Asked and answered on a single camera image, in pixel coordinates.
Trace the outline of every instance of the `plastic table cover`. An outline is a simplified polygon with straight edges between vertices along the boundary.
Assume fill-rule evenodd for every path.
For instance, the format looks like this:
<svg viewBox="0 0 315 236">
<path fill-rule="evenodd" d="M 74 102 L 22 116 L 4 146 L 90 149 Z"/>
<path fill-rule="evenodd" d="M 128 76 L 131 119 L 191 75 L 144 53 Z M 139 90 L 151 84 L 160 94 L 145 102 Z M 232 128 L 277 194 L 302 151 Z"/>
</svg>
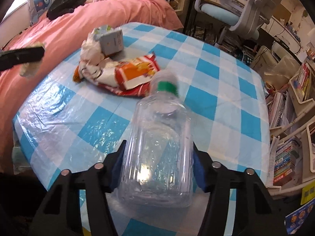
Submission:
<svg viewBox="0 0 315 236">
<path fill-rule="evenodd" d="M 192 37 L 141 23 L 122 26 L 125 49 L 114 59 L 154 51 L 161 68 L 179 79 L 179 95 L 192 113 L 199 150 L 227 168 L 251 167 L 266 181 L 269 122 L 260 76 L 242 62 Z M 60 63 L 29 95 L 14 117 L 21 149 L 49 189 L 61 170 L 83 171 L 116 151 L 130 132 L 137 98 L 114 96 L 84 81 L 72 81 L 80 50 Z M 187 208 L 124 206 L 107 196 L 119 235 L 197 235 L 208 202 L 194 182 Z M 225 235 L 234 223 L 236 191 L 231 190 Z M 85 192 L 80 192 L 83 226 L 89 230 Z"/>
</svg>

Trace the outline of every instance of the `light blue seat cushion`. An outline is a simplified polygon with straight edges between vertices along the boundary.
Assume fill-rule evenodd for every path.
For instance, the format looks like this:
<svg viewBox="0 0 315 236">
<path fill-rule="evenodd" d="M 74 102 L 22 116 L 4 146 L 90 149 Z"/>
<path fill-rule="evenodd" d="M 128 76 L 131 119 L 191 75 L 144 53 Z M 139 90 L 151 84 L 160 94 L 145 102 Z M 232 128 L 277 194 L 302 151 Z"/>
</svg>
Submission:
<svg viewBox="0 0 315 236">
<path fill-rule="evenodd" d="M 216 18 L 217 20 L 224 22 L 225 24 L 228 24 L 229 26 L 235 26 L 239 20 L 238 15 L 235 15 L 234 13 L 213 4 L 204 3 L 201 5 L 201 11 L 213 18 Z M 257 40 L 258 37 L 259 32 L 256 30 L 254 32 L 253 39 Z"/>
</svg>

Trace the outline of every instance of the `clear plastic bottle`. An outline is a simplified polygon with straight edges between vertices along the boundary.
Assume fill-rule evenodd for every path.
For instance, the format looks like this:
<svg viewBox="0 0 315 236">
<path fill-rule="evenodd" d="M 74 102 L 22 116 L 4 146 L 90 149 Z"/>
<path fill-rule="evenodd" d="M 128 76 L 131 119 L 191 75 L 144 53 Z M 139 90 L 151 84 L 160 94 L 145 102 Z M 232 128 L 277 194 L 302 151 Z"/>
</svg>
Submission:
<svg viewBox="0 0 315 236">
<path fill-rule="evenodd" d="M 189 206 L 192 151 L 189 112 L 177 97 L 177 79 L 162 70 L 152 78 L 151 94 L 137 103 L 123 157 L 119 199 L 152 206 Z"/>
</svg>

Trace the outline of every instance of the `silver rivet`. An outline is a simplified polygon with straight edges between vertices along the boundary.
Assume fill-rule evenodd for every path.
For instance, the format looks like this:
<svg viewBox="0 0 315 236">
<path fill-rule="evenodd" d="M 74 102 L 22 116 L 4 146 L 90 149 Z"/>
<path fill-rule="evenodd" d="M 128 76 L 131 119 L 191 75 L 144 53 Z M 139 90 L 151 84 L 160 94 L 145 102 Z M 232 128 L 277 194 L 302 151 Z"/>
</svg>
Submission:
<svg viewBox="0 0 315 236">
<path fill-rule="evenodd" d="M 68 175 L 69 173 L 70 173 L 70 170 L 65 169 L 65 170 L 63 170 L 63 171 L 61 172 L 61 175 L 66 176 L 66 175 Z"/>
<path fill-rule="evenodd" d="M 102 169 L 104 167 L 104 164 L 103 163 L 96 163 L 95 165 L 94 165 L 94 168 L 96 168 L 97 170 L 100 170 L 100 169 Z"/>
<path fill-rule="evenodd" d="M 218 161 L 214 161 L 212 162 L 212 167 L 214 167 L 215 169 L 218 169 L 221 167 L 221 163 Z"/>
<path fill-rule="evenodd" d="M 253 175 L 253 174 L 255 174 L 255 170 L 253 170 L 251 168 L 247 168 L 246 169 L 246 173 L 249 174 L 249 175 Z"/>
</svg>

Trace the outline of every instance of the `pink blanket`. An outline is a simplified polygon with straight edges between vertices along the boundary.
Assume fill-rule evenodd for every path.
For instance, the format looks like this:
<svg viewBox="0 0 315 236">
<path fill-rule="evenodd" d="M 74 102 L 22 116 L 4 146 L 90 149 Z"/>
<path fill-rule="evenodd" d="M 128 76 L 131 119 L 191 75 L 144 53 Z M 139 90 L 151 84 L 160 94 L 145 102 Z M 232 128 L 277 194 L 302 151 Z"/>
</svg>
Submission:
<svg viewBox="0 0 315 236">
<path fill-rule="evenodd" d="M 7 50 L 44 42 L 45 56 L 31 79 L 19 76 L 19 66 L 0 76 L 0 172 L 11 171 L 12 119 L 36 85 L 67 56 L 80 48 L 93 28 L 141 22 L 166 29 L 182 28 L 175 11 L 165 0 L 102 0 L 89 3 L 49 21 L 45 15 L 33 27 L 15 37 Z"/>
</svg>

